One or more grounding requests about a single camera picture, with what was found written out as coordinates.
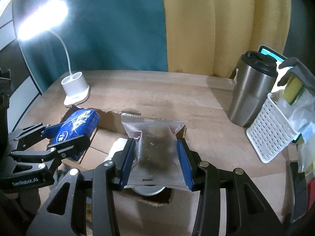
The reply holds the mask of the yellow curtain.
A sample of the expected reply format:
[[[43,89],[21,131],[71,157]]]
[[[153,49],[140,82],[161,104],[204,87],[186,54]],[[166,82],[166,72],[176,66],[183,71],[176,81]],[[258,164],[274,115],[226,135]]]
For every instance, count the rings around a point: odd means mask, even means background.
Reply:
[[[240,56],[286,45],[292,0],[163,0],[171,72],[229,78]]]

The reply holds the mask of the black flat device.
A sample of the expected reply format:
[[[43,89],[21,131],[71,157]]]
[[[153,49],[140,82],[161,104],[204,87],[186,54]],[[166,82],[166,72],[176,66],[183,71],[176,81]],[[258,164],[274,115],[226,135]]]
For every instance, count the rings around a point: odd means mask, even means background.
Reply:
[[[289,161],[287,167],[292,192],[290,223],[293,224],[302,218],[308,211],[307,181],[305,173],[299,172],[297,161]]]

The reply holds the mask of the blue tissue pack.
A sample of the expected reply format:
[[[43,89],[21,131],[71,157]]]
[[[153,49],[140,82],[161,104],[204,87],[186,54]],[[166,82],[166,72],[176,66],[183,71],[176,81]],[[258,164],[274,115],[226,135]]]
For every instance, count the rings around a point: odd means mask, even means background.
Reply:
[[[91,137],[100,120],[94,109],[80,109],[73,112],[62,124],[52,144],[85,135]]]

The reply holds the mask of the clear plastic bags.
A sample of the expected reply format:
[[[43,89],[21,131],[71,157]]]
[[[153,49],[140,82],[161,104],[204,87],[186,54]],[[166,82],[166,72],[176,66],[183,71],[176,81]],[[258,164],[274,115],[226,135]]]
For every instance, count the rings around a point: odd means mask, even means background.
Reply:
[[[297,142],[298,171],[306,172],[314,166],[314,94],[304,89],[292,105],[281,95],[277,106],[300,136]]]

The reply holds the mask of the clear snack bag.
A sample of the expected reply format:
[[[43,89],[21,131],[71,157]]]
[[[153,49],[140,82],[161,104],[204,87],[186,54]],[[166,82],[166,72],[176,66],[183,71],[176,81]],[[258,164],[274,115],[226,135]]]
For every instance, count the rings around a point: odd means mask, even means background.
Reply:
[[[121,123],[128,137],[136,142],[127,187],[161,186],[187,191],[177,151],[177,134],[185,128],[186,121],[123,113]]]

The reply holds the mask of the red box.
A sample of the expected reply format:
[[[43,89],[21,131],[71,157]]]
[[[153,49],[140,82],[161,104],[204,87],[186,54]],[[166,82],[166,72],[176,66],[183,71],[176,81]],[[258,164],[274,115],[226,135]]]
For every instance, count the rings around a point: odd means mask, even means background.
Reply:
[[[307,179],[307,191],[308,191],[308,202],[312,206],[314,203],[314,170],[308,173]]]

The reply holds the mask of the white perforated basket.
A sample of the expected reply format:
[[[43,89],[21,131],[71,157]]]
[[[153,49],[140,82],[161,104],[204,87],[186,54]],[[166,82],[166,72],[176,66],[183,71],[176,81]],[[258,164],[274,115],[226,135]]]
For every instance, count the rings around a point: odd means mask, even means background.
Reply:
[[[296,140],[299,132],[294,130],[272,100],[272,93],[268,93],[262,109],[246,130],[246,135],[261,162],[267,164]]]

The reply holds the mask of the white desk lamp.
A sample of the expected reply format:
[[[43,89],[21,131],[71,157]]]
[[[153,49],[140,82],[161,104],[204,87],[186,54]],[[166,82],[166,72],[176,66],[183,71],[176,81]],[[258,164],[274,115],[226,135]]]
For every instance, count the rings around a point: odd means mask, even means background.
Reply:
[[[17,38],[20,41],[28,41],[44,31],[49,31],[62,44],[64,48],[69,75],[61,81],[62,88],[66,93],[64,106],[71,107],[85,102],[90,95],[90,85],[86,82],[81,71],[72,72],[71,62],[63,39],[52,29],[59,26],[68,15],[68,7],[63,0],[48,0],[40,5],[20,24],[17,32]]]

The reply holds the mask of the brown cardboard box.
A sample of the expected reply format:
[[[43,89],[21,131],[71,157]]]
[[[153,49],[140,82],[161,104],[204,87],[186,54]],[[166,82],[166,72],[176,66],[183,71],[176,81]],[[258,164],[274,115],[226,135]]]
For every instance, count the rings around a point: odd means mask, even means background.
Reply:
[[[81,155],[77,161],[71,158],[66,158],[62,161],[62,163],[76,167],[81,171],[88,171],[96,168],[99,164],[105,161],[110,148],[116,140],[119,138],[128,139],[127,133],[121,123],[120,112],[104,111],[97,108],[93,109],[99,114],[100,120],[91,135],[90,147],[88,150],[84,151],[83,155]],[[131,188],[126,188],[118,194],[125,198],[133,199],[154,207],[161,207],[169,205],[172,202],[174,193],[175,190],[165,188],[158,195],[145,197],[135,193]]]

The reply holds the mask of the dark grey cloth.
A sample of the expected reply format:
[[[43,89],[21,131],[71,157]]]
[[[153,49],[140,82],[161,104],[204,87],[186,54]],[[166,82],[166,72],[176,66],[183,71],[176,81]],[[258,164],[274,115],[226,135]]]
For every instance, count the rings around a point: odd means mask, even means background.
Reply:
[[[288,82],[291,75],[296,76],[306,87],[306,89],[314,94],[315,92],[315,78],[312,72],[304,65],[298,58],[291,57],[286,59],[279,65],[280,69],[291,67],[284,76],[279,80],[277,86],[284,86]]]

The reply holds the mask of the cartoon tissue pack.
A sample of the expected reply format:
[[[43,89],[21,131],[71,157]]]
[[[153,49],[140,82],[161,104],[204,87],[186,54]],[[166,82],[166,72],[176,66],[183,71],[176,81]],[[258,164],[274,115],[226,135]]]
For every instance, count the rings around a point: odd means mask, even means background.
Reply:
[[[112,160],[113,156],[124,149],[125,145],[127,143],[127,139],[125,138],[119,138],[116,140],[112,147],[110,148],[108,156],[105,158],[105,161]]]

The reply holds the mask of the yellow green sponge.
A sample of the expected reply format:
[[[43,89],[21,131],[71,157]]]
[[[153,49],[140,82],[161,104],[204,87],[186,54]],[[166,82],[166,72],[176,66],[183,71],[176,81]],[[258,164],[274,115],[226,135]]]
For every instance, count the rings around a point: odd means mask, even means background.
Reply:
[[[295,75],[291,75],[286,88],[284,89],[283,98],[288,104],[292,105],[298,97],[300,90],[303,88],[303,83]]]

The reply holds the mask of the teal curtain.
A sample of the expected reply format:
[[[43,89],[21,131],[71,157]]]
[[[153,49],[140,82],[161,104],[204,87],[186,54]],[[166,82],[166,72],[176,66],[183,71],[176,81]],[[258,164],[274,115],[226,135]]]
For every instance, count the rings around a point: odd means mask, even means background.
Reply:
[[[47,1],[13,0],[14,26]],[[19,43],[42,92],[70,70],[167,71],[163,0],[63,1],[62,24]]]

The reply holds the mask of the teal framed tablet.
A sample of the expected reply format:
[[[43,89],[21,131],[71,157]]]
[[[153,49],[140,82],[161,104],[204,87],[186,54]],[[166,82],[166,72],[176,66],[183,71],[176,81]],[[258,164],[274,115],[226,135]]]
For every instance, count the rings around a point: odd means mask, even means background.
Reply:
[[[278,76],[271,92],[274,93],[276,91],[280,91],[281,89],[284,89],[284,86],[278,86],[278,82],[285,75],[285,73],[292,67],[286,67],[286,68],[280,69],[279,66],[281,65],[281,63],[287,60],[287,58],[284,55],[278,53],[277,51],[265,45],[260,45],[258,48],[258,51],[259,53],[271,56],[276,60]]]

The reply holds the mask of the grey plush toy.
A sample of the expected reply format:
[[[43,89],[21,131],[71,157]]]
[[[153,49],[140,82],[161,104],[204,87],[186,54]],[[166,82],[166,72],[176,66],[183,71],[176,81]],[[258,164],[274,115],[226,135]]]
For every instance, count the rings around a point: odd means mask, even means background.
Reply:
[[[53,191],[58,184],[63,180],[63,178],[73,169],[77,170],[77,174],[76,174],[76,179],[75,182],[78,184],[78,181],[80,180],[80,176],[81,176],[81,172],[78,168],[76,167],[72,167],[68,164],[64,164],[62,163],[57,170],[55,171],[54,175],[53,175],[53,179],[54,179],[54,183],[49,186],[50,191]]]

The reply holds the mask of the stainless steel tumbler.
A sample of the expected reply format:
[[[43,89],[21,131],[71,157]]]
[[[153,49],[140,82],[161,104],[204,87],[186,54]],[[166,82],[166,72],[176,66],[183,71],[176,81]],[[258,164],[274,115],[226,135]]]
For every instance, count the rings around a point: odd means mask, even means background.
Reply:
[[[249,127],[275,84],[277,60],[256,51],[247,51],[242,54],[236,68],[236,85],[228,118],[238,126]]]

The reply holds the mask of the silver tin can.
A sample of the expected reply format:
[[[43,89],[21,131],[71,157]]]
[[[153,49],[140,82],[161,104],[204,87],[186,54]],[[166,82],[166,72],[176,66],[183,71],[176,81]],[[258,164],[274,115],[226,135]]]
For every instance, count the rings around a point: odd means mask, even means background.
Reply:
[[[164,186],[156,186],[156,185],[149,185],[149,186],[135,186],[132,190],[142,196],[151,197],[154,195],[158,195],[165,189]]]

